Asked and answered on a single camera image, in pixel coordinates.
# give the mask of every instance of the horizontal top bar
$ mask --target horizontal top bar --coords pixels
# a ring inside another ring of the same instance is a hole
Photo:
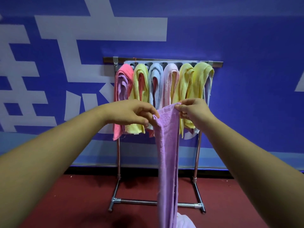
[[[119,57],[118,63],[123,64],[125,61],[186,61],[194,62],[194,60],[169,60],[169,59],[151,59],[151,58],[134,58],[134,57]],[[103,63],[113,63],[113,57],[103,57]],[[222,68],[223,62],[213,61],[213,68]]]

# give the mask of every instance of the towel rack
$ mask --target towel rack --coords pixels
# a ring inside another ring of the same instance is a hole
[[[140,62],[142,63],[143,61],[160,61],[160,62],[168,62],[168,63],[198,63],[200,61],[193,61],[193,60],[166,60],[166,59],[147,59],[147,58],[125,58],[125,57],[103,57],[103,62],[104,63],[112,63],[114,64],[114,71],[115,73],[118,71],[119,69],[119,64],[123,64],[124,62],[128,61],[128,63],[130,63],[130,61],[135,61],[135,62]],[[212,65],[212,67],[216,67],[216,68],[221,68],[223,66],[223,62],[215,62],[215,61],[203,61],[206,63],[209,63],[210,65]],[[197,169],[198,169],[198,165],[199,165],[199,152],[200,152],[200,145],[201,145],[201,138],[202,138],[202,134],[201,132],[199,132],[199,136],[198,136],[198,145],[197,145],[197,149],[196,149],[196,161],[195,161],[195,167],[194,167],[194,175],[192,177],[192,183],[193,183],[193,188],[194,191],[196,193],[196,197],[198,200],[198,203],[178,203],[177,206],[178,207],[188,207],[188,208],[196,208],[196,209],[200,209],[201,213],[205,214],[206,210],[205,210],[205,206],[203,204],[201,195],[199,193],[199,189],[197,187],[196,184],[196,179],[197,179]],[[109,206],[108,211],[112,212],[113,211],[113,206],[115,203],[124,203],[124,204],[137,204],[137,205],[150,205],[150,206],[156,206],[157,205],[157,201],[145,201],[145,200],[136,200],[136,199],[119,199],[116,198],[116,193],[118,190],[118,186],[121,180],[121,175],[120,175],[120,139],[117,139],[117,184],[116,187],[114,189],[114,193],[111,199],[111,203]]]

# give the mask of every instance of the red carpet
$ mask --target red carpet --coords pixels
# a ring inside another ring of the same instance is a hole
[[[179,178],[181,203],[196,203],[189,178]],[[108,212],[116,185],[112,176],[63,175],[40,202],[21,228],[157,227],[157,207],[115,204]],[[267,227],[235,180],[198,178],[206,214],[192,208],[178,208],[197,228]],[[118,198],[156,200],[158,179],[138,177],[120,184]]]

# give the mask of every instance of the hand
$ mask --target hand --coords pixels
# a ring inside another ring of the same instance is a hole
[[[180,103],[181,105],[175,105],[175,108],[180,111],[180,118],[191,120],[199,130],[203,131],[208,122],[216,119],[204,99],[189,98]]]
[[[102,105],[106,123],[118,125],[141,124],[145,127],[148,122],[155,124],[153,115],[159,118],[157,110],[147,102],[136,99],[115,101]]]

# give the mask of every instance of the light blue stripe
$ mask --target light blue stripe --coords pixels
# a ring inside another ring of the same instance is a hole
[[[35,138],[36,135],[0,132],[0,154]],[[298,170],[304,170],[304,154],[271,152]],[[179,168],[193,168],[195,163],[195,147],[179,147]],[[225,165],[212,148],[201,148],[199,156],[201,169],[226,169]],[[158,159],[156,145],[121,143],[121,163],[126,167],[157,168]],[[115,166],[116,142],[92,140],[76,158],[73,165],[81,166]]]

